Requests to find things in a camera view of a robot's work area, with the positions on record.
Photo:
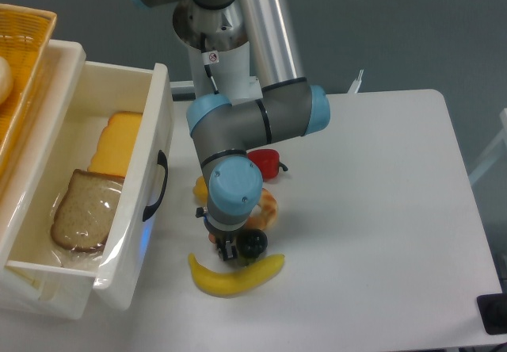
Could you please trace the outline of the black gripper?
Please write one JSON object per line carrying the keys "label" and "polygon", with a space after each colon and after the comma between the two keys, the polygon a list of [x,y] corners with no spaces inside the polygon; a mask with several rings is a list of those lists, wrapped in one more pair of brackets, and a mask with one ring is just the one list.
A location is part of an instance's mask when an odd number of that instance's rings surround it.
{"label": "black gripper", "polygon": [[242,224],[228,225],[217,222],[206,207],[197,207],[195,217],[201,218],[208,234],[212,233],[217,238],[217,251],[222,260],[238,258],[237,249],[231,240],[242,229]]}

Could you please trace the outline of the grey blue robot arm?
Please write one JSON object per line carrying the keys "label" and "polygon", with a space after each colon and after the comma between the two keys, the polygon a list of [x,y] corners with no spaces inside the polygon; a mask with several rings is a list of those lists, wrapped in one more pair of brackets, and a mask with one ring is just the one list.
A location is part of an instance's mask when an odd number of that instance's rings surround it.
{"label": "grey blue robot arm", "polygon": [[[196,214],[223,260],[256,258],[263,245],[248,246],[245,226],[261,197],[260,170],[250,149],[323,130],[330,104],[320,86],[307,82],[286,0],[136,0],[145,7],[175,3],[173,28],[195,50],[205,93],[187,110],[189,134],[208,188]],[[261,97],[233,104],[232,83],[219,72],[227,52],[252,48]]]}

